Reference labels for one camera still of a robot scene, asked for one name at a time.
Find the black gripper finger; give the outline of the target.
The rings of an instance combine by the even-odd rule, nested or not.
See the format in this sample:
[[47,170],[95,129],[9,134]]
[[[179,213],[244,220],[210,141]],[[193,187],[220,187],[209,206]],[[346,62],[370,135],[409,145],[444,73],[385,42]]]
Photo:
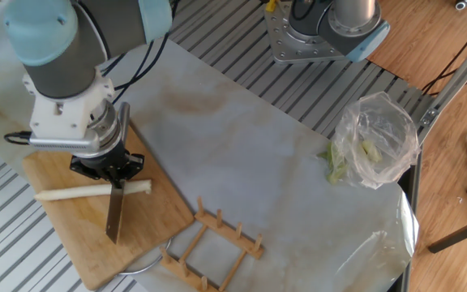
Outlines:
[[143,167],[144,155],[126,152],[115,169],[115,187],[123,188],[125,181],[130,181]]
[[111,170],[112,163],[108,158],[82,158],[77,156],[71,157],[70,169],[85,177],[100,180],[103,179],[111,183],[113,187],[117,186],[115,173]]

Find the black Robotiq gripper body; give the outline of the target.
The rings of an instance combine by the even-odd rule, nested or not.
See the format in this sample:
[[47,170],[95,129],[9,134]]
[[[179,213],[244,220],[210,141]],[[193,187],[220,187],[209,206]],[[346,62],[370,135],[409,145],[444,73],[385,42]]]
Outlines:
[[117,164],[124,157],[125,153],[129,152],[123,146],[116,147],[103,156],[94,158],[78,158],[78,164],[84,174],[99,175],[99,172],[116,169]]

